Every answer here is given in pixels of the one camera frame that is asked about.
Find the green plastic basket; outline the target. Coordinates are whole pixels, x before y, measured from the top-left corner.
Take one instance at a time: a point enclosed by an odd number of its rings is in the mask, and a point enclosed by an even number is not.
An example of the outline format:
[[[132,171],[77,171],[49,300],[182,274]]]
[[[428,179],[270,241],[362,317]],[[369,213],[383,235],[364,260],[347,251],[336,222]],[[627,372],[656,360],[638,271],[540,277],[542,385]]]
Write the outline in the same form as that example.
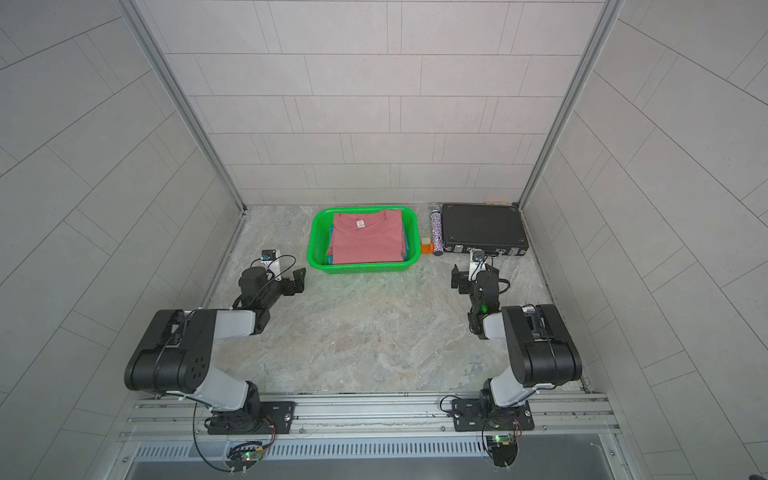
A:
[[[405,258],[399,262],[375,262],[337,264],[330,262],[327,254],[331,243],[331,228],[333,216],[337,213],[371,214],[383,210],[399,210],[403,217],[403,236],[405,238]],[[312,220],[307,247],[307,261],[315,269],[328,274],[356,274],[405,271],[421,256],[419,219],[409,207],[385,206],[352,206],[334,207],[321,210]]]

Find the pink t-shirt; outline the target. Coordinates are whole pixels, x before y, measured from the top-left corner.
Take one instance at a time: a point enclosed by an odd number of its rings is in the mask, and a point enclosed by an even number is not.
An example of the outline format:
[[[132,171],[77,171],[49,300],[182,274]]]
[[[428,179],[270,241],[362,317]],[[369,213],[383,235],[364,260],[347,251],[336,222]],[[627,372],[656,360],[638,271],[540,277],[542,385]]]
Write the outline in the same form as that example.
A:
[[[326,255],[334,265],[403,262],[407,249],[402,211],[335,213]]]

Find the blue t-shirt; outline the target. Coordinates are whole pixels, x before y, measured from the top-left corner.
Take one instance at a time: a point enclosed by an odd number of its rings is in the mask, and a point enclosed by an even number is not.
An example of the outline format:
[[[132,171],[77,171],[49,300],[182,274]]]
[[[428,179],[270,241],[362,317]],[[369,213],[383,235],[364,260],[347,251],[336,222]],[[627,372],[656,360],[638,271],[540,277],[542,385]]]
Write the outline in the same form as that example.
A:
[[[332,228],[326,255],[335,265],[403,262],[407,248],[402,227]]]

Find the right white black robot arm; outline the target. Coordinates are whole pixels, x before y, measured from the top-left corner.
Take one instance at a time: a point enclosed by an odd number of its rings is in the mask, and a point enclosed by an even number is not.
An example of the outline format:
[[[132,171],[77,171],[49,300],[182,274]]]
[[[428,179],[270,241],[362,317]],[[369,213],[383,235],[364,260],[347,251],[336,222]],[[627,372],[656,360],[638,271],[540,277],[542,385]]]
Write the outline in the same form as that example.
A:
[[[493,411],[522,406],[538,391],[582,378],[583,362],[561,314],[553,304],[500,304],[500,286],[510,282],[493,267],[451,271],[451,287],[467,295],[468,327],[482,340],[502,340],[508,365],[481,390],[483,407]]]

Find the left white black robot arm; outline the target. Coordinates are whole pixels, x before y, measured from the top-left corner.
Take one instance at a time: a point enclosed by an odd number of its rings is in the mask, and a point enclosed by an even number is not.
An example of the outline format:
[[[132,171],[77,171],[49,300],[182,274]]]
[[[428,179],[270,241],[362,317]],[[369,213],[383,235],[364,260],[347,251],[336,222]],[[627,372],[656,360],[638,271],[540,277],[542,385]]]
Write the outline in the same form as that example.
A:
[[[190,398],[216,413],[260,415],[257,387],[213,365],[214,343],[263,333],[270,308],[283,296],[304,291],[306,270],[288,277],[263,266],[244,270],[241,289],[228,309],[157,311],[127,363],[124,384],[132,391]]]

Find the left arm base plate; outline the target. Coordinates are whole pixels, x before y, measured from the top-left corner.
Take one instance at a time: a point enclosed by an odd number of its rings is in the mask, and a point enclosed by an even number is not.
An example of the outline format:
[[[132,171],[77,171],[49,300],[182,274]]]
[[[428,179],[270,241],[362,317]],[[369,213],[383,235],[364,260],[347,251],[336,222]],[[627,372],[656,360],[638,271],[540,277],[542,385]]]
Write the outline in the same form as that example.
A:
[[[262,402],[258,411],[247,404],[243,409],[213,412],[204,421],[209,435],[288,434],[291,430],[295,402]]]

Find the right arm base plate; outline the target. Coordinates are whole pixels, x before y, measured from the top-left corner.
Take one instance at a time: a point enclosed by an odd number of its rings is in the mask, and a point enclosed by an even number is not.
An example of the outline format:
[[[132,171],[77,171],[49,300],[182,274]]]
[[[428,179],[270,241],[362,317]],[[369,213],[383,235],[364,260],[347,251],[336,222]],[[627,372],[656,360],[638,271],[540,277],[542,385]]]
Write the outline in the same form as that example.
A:
[[[452,398],[443,410],[452,418],[457,432],[532,431],[535,429],[529,404],[497,407],[482,405],[479,399]]]

